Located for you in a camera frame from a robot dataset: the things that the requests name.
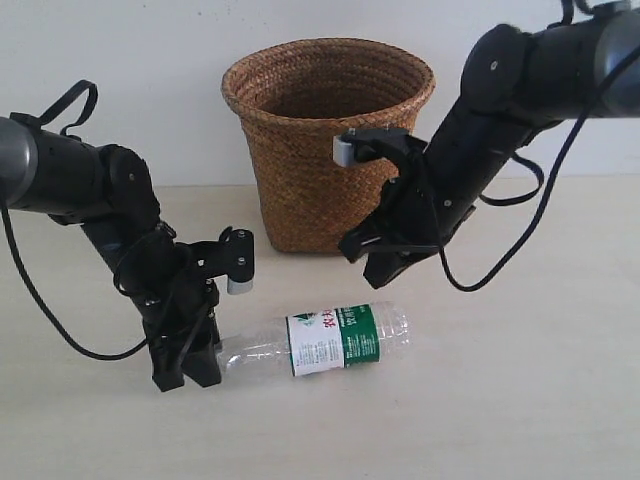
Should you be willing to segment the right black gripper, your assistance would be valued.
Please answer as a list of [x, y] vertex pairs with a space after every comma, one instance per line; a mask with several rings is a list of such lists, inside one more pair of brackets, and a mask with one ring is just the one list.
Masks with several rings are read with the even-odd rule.
[[380, 289], [412, 265], [437, 255], [476, 206], [437, 190], [425, 142], [396, 137], [375, 140], [372, 148], [397, 167], [398, 177], [383, 187], [373, 215], [347, 231], [338, 247], [351, 264], [367, 256], [363, 276]]

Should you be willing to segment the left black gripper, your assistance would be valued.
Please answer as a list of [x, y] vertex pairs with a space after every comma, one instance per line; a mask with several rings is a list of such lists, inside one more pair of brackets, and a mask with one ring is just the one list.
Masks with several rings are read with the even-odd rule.
[[113, 242], [113, 285], [141, 315], [143, 339], [135, 348], [149, 349], [160, 391], [182, 387], [184, 374], [203, 388], [221, 383], [219, 275], [218, 240], [184, 243], [168, 234], [139, 234]]

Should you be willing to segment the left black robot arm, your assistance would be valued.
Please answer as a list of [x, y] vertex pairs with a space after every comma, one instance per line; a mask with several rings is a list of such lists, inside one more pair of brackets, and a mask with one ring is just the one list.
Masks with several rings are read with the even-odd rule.
[[163, 392], [190, 378], [202, 387], [221, 382], [215, 346], [219, 333], [208, 267], [220, 241], [179, 242], [164, 222], [146, 162], [133, 150], [92, 146], [66, 128], [45, 130], [81, 95], [87, 97], [74, 121], [93, 113], [97, 86], [80, 80], [39, 116], [13, 112], [1, 120], [1, 217], [15, 265], [43, 313], [56, 329], [61, 322], [29, 278], [11, 230], [9, 212], [47, 215], [55, 223], [77, 225], [112, 273], [114, 288], [141, 316], [152, 380]]

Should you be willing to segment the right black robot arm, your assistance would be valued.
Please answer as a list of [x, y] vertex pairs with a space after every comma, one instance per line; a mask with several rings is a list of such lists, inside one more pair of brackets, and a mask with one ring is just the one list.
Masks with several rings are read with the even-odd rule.
[[411, 266], [443, 256], [508, 161], [565, 121], [639, 114], [639, 11], [627, 1], [563, 5], [562, 20], [530, 33], [509, 24], [469, 53], [458, 98], [429, 140], [402, 127], [338, 134], [343, 167], [386, 159], [397, 169], [378, 205], [340, 240], [350, 262], [381, 288]]

